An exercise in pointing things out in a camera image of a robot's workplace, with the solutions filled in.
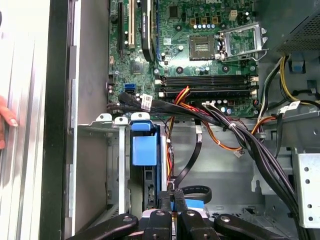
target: fingernail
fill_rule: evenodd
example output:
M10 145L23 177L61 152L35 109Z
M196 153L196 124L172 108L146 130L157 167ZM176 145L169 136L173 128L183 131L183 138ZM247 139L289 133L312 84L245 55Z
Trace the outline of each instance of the fingernail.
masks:
M11 119L10 123L11 123L12 126L18 127L18 123L17 123L17 121L15 119Z
M0 141L0 149L4 149L5 146L6 146L5 141L1 140L1 141Z

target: green circuit board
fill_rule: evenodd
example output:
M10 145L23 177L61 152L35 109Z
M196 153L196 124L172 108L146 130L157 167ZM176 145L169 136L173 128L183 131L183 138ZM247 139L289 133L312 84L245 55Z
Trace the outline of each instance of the green circuit board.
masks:
M123 3L123 30L129 30L129 0L110 1L110 19L118 15L119 2ZM215 59L193 60L190 44L202 43L209 39L209 45L200 44L197 47L217 51L215 36L223 29L232 29L253 22L253 4L251 0L158 0L154 2L153 43L155 61L147 62L141 48L141 8L135 0L134 33L135 46L124 47L119 52L119 24L110 20L109 27L109 63L108 73L112 86L109 87L108 100L116 103L118 95L124 92L125 84L135 84L135 94L152 95L159 99L155 91L155 70L164 77L200 76L201 70L207 67L206 75L251 75L256 76L254 61L222 63ZM237 17L230 20L231 11L237 11ZM252 31L234 34L230 40L233 54L254 47ZM231 99L229 103L221 103L221 107L231 108L231 116L254 117L256 106L253 102L257 96Z

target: hand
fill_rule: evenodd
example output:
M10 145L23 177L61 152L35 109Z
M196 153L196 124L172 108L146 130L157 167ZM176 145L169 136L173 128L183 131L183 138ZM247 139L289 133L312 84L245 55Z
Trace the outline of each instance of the hand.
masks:
M18 126L16 115L7 108L5 99L0 96L0 150L4 149L6 146L4 125L1 121L2 118L4 118L10 126Z

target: sata port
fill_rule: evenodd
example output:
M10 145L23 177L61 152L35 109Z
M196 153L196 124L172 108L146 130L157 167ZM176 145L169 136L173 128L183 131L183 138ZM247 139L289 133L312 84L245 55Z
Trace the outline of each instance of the sata port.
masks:
M126 83L126 84L124 84L124 89L136 89L136 84Z
M124 90L127 94L136 94L136 90L135 89L125 89Z

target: motherboard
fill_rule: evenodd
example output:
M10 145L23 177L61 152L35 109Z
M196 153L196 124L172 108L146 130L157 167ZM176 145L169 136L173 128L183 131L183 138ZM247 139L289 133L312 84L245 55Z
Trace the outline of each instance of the motherboard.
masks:
M215 103L231 117L256 116L257 63L221 57L224 31L254 21L251 0L111 0L109 102L123 92L172 102L188 86L191 103ZM232 55L255 47L252 30L228 38Z

